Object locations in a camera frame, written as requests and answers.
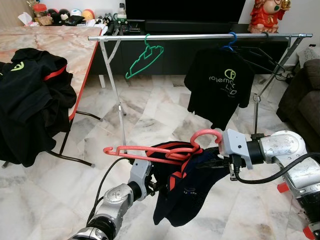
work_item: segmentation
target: jar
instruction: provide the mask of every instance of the jar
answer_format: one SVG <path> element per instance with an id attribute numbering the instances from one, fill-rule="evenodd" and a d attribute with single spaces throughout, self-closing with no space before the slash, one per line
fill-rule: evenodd
<path id="1" fill-rule="evenodd" d="M 47 16 L 47 6 L 45 4 L 37 3 L 33 5 L 34 14 L 37 18 Z"/>

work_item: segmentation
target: red hanger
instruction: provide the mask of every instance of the red hanger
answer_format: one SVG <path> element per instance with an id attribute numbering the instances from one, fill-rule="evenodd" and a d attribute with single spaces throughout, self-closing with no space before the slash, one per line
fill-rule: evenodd
<path id="1" fill-rule="evenodd" d="M 119 156 L 119 157 L 131 158 L 131 159 L 141 159 L 141 160 L 147 160 L 147 161 L 159 162 L 159 163 L 165 163 L 165 164 L 181 165 L 184 160 L 188 159 L 195 152 L 197 153 L 202 152 L 202 149 L 200 148 L 199 144 L 195 142 L 195 140 L 197 139 L 197 137 L 201 135 L 206 135 L 206 134 L 216 136 L 216 140 L 215 140 L 216 144 L 220 143 L 222 140 L 222 134 L 217 130 L 203 129 L 203 130 L 197 131 L 192 135 L 190 139 L 190 143 L 193 146 L 193 148 L 179 147 L 179 148 L 169 150 L 169 149 L 163 149 L 163 148 L 151 147 L 151 146 L 118 146 L 116 148 L 116 151 L 112 151 L 113 147 L 109 146 L 109 147 L 105 147 L 103 149 L 103 152 L 105 154 L 113 155 L 113 156 Z M 152 151 L 157 153 L 164 153 L 167 159 L 122 153 L 120 152 L 120 150 L 141 150 L 141 151 Z"/>

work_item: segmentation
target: black t-shirt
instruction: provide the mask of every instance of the black t-shirt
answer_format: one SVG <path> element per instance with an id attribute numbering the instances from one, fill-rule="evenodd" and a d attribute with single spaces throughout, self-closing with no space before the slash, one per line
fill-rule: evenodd
<path id="1" fill-rule="evenodd" d="M 188 111 L 224 130 L 237 106 L 246 108 L 254 72 L 236 52 L 219 48 L 199 51 L 184 79 L 191 91 Z"/>

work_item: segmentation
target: brown sofa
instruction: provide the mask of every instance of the brown sofa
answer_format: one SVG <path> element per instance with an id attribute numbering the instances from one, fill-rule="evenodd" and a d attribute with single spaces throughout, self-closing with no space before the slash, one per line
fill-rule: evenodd
<path id="1" fill-rule="evenodd" d="M 276 112 L 290 121 L 309 146 L 320 152 L 320 59 L 305 62 L 286 89 Z"/>

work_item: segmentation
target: table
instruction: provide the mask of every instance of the table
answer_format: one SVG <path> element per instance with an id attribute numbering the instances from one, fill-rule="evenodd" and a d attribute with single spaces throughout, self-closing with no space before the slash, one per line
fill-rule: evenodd
<path id="1" fill-rule="evenodd" d="M 16 50 L 23 48 L 46 50 L 53 55 L 64 57 L 68 62 L 66 70 L 73 74 L 71 86 L 76 93 L 76 103 L 69 109 L 70 126 L 76 113 L 89 115 L 101 120 L 101 118 L 90 113 L 77 111 L 98 45 L 96 42 L 88 41 L 88 36 L 97 36 L 100 32 L 101 29 L 99 27 L 85 26 L 21 26 L 0 28 L 0 62 L 10 63 Z M 58 158 L 92 166 L 91 163 L 84 160 L 62 155 L 68 135 L 69 132 L 65 134 L 59 153 L 53 151 L 48 151 L 48 153 Z"/>

